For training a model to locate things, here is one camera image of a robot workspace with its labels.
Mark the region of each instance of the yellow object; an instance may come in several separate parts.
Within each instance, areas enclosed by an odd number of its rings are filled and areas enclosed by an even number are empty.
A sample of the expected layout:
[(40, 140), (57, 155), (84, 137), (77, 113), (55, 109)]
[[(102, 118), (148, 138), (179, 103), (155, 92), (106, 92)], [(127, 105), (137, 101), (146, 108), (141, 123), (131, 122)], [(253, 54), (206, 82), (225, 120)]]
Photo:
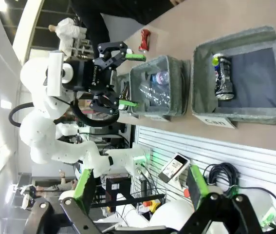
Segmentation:
[(157, 209), (157, 207), (161, 204), (159, 200), (152, 200), (152, 201), (145, 201), (143, 202), (143, 205), (145, 207), (149, 207), (149, 211), (154, 213)]
[(213, 57), (211, 63), (213, 66), (218, 66), (219, 65), (218, 57)]

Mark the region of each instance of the table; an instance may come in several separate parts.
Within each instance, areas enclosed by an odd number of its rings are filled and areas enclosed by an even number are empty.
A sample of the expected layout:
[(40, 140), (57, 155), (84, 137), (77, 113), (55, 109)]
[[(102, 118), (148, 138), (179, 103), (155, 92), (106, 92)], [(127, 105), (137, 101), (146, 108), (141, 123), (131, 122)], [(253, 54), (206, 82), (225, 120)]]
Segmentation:
[[(276, 0), (186, 0), (145, 27), (151, 31), (146, 56), (148, 60), (159, 55), (192, 59), (195, 47), (202, 42), (264, 25), (276, 29)], [(140, 31), (125, 42), (137, 51)], [(127, 73), (137, 64), (126, 61), (117, 72)], [(119, 122), (276, 150), (276, 125), (238, 123), (237, 129), (210, 126), (193, 116), (190, 106), (184, 116), (173, 117), (169, 123), (129, 116), (120, 116)]]

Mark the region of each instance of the red object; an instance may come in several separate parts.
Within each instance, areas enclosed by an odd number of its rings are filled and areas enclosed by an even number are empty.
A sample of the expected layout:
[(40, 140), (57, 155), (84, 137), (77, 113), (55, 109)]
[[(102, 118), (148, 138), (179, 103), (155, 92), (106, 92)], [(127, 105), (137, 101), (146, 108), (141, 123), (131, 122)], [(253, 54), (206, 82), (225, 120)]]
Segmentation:
[(152, 205), (152, 202), (151, 201), (144, 201), (143, 205), (144, 205), (144, 207), (148, 207), (148, 206)]
[(141, 30), (141, 36), (142, 36), (142, 42), (139, 46), (139, 51), (146, 53), (148, 51), (148, 44), (149, 44), (149, 36), (151, 35), (151, 32), (147, 29)]
[(188, 189), (185, 189), (183, 191), (183, 194), (184, 194), (185, 197), (190, 197), (190, 192), (188, 191)]

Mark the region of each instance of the phone holder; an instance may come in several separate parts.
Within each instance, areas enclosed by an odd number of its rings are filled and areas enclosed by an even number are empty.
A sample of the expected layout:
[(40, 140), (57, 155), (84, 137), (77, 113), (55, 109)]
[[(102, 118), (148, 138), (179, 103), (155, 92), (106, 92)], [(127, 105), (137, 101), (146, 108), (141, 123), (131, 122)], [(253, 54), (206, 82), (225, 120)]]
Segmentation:
[(189, 167), (190, 165), (190, 159), (184, 157), (183, 155), (179, 154), (179, 153), (176, 153), (175, 156), (163, 167), (162, 171), (175, 159), (176, 156), (181, 156), (183, 157), (185, 160), (187, 160), (187, 163), (185, 163), (179, 170), (178, 172), (170, 179), (170, 181), (168, 181), (167, 184), (175, 187), (175, 188), (178, 188), (182, 191), (182, 186), (181, 186), (181, 183), (179, 181), (179, 176), (182, 174), (182, 172), (185, 171), (186, 168)]

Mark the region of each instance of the white lab coat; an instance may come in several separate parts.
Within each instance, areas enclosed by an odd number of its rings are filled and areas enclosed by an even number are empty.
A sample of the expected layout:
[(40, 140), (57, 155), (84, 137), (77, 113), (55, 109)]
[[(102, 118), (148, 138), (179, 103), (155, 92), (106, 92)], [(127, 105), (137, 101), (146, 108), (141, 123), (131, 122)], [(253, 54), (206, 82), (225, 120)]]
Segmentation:
[(65, 54), (71, 53), (71, 47), (73, 46), (73, 38), (85, 39), (86, 28), (81, 28), (74, 25), (74, 20), (66, 18), (58, 23), (55, 27), (55, 33), (60, 38), (59, 49)]

